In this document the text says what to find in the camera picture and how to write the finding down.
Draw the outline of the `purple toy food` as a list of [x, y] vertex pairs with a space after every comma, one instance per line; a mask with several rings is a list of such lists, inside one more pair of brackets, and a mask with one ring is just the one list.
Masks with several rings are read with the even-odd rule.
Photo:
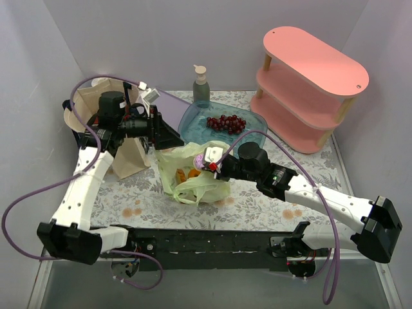
[[201, 153], [195, 156], [193, 160], [193, 164], [196, 170], [202, 171], [205, 168], [204, 154]]

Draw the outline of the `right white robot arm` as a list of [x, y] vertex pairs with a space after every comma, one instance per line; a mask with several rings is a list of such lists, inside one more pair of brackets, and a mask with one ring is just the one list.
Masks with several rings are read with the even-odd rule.
[[378, 263], [389, 263], [402, 231], [391, 200], [378, 196], [371, 201], [311, 183], [295, 170], [272, 163], [255, 142], [242, 144], [238, 155], [220, 147], [204, 152], [205, 168], [215, 179], [254, 182], [263, 195], [310, 208], [329, 216], [329, 225], [303, 221], [287, 237], [272, 238], [275, 256], [305, 256], [324, 248], [360, 252]]

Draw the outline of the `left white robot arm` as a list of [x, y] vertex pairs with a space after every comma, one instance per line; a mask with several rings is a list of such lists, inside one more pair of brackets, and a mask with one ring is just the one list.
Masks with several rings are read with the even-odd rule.
[[91, 212], [107, 170], [126, 138], [146, 138], [156, 150], [183, 145], [180, 135], [162, 118], [153, 102], [160, 96], [147, 89], [131, 104], [126, 93], [103, 92], [98, 110], [80, 134], [79, 159], [61, 205], [37, 236], [54, 258], [92, 265], [101, 253], [115, 249], [131, 257], [137, 242], [125, 227], [91, 228]]

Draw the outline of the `light green plastic grocery bag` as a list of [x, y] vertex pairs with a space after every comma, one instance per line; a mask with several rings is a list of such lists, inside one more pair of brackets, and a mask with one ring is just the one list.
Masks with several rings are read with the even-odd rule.
[[164, 188], [164, 193], [174, 200], [187, 205], [199, 203], [214, 203], [230, 195], [230, 183], [214, 179], [208, 171], [202, 171], [198, 177], [189, 178], [181, 184], [176, 183], [177, 169], [183, 169], [187, 174], [194, 169], [193, 160], [198, 154], [204, 153], [207, 147], [221, 147], [229, 149], [225, 142], [213, 140], [205, 144], [190, 142], [185, 146], [156, 151], [157, 166]]

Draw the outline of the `red grape bunch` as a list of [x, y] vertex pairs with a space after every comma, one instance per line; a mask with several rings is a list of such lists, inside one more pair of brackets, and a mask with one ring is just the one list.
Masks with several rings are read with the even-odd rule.
[[237, 115], [221, 115], [218, 118], [207, 117], [206, 126], [213, 131], [224, 131], [229, 135], [239, 135], [244, 132], [247, 121]]

